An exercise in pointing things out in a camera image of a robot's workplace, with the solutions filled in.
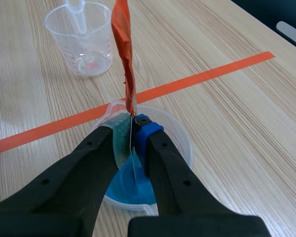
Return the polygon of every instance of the measuring cup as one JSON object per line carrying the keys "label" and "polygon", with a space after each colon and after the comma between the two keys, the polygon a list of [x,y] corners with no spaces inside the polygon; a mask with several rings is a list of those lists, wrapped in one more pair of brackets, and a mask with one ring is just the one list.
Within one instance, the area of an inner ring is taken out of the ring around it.
{"label": "measuring cup", "polygon": [[[137,109],[138,114],[144,114],[148,116],[153,122],[156,122],[164,127],[164,131],[171,138],[172,142],[176,145],[178,151],[181,153],[188,166],[192,169],[194,162],[192,140],[188,131],[183,127],[180,121],[178,121],[170,113],[157,107],[138,105]],[[89,133],[91,133],[101,123],[105,122],[111,117],[126,112],[125,101],[115,101],[111,103],[106,113],[95,123]],[[125,193],[125,191],[129,191],[133,188],[129,187],[129,185],[131,185],[131,180],[129,180],[128,176],[128,172],[130,172],[129,169],[132,167],[133,165],[131,164],[131,159],[129,158],[124,164],[123,168],[119,170],[113,178],[103,200],[106,203],[123,209],[144,211],[147,215],[158,215],[154,194],[151,194],[153,190],[152,187],[149,187],[149,185],[151,186],[150,181],[149,183],[140,184],[141,188],[144,188],[141,196],[133,195],[132,193]]]}
{"label": "measuring cup", "polygon": [[51,10],[44,19],[69,69],[96,76],[112,64],[111,10],[100,3],[81,0]]}

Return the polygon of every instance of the plastic container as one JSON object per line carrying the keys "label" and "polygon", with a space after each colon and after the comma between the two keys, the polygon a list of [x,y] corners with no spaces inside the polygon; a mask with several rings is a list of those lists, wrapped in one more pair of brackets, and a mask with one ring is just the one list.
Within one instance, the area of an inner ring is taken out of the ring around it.
{"label": "plastic container", "polygon": [[[173,143],[177,146],[179,152],[183,156],[184,160],[188,164],[188,166],[192,169],[193,162],[194,162],[194,151],[192,146],[192,140],[190,135],[188,134],[187,130],[183,127],[183,125],[170,113],[153,106],[148,105],[138,105],[137,106],[138,114],[145,114],[148,116],[152,121],[160,124],[164,127],[164,131],[168,134],[171,138]],[[93,128],[90,130],[91,133],[94,129],[96,129],[101,123],[105,122],[106,120],[114,117],[120,113],[126,112],[125,102],[124,101],[115,101],[111,103],[106,111],[106,113],[95,123]],[[114,179],[117,178],[118,175],[123,175],[123,170],[120,170]],[[157,205],[154,203],[152,205],[148,205],[146,203],[142,204],[129,204],[117,201],[108,196],[109,189],[108,188],[106,195],[104,196],[104,201],[111,205],[132,210],[132,211],[145,211],[147,215],[158,215]]]}
{"label": "plastic container", "polygon": [[66,0],[46,15],[44,24],[74,73],[95,76],[111,66],[111,10],[107,6],[81,0],[72,7]]}

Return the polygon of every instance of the orange masking tape strip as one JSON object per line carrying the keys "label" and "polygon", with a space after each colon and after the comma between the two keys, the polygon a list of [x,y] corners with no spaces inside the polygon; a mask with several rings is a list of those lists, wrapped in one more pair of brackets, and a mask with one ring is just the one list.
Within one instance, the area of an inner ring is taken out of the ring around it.
{"label": "orange masking tape strip", "polygon": [[[235,72],[245,67],[274,58],[270,52],[263,52],[224,66],[210,69],[208,71],[189,76],[180,80],[161,85],[137,94],[137,103],[143,103],[148,100],[158,98],[160,96],[187,88],[198,83]],[[89,122],[100,118],[106,112],[109,104],[101,105],[99,107],[72,115],[60,120],[18,133],[16,135],[3,138],[0,140],[0,153],[10,150],[12,148],[27,144],[29,142],[38,140],[43,137],[55,134],[65,129]]]}

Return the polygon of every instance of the wood grain surface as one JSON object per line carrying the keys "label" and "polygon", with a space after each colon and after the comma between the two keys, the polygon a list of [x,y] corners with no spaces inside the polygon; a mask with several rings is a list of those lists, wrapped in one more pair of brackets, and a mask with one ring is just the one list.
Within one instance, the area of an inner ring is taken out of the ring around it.
{"label": "wood grain surface", "polygon": [[[113,0],[101,0],[112,8]],[[0,0],[0,139],[124,95],[122,64],[66,68],[43,25],[61,0]],[[149,101],[190,132],[193,171],[230,209],[296,237],[296,48],[228,0],[129,0],[137,91],[263,51],[275,59]],[[70,153],[94,122],[0,153],[0,200]],[[102,204],[95,236],[126,236],[131,213]]]}

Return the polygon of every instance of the green dotted plastic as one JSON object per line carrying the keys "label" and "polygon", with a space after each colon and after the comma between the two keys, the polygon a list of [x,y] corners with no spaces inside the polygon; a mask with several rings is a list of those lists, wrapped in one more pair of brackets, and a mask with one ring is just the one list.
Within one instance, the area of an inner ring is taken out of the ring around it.
{"label": "green dotted plastic", "polygon": [[113,151],[118,169],[121,169],[130,156],[130,123],[129,113],[122,113],[105,121],[100,126],[109,127],[113,130]]}

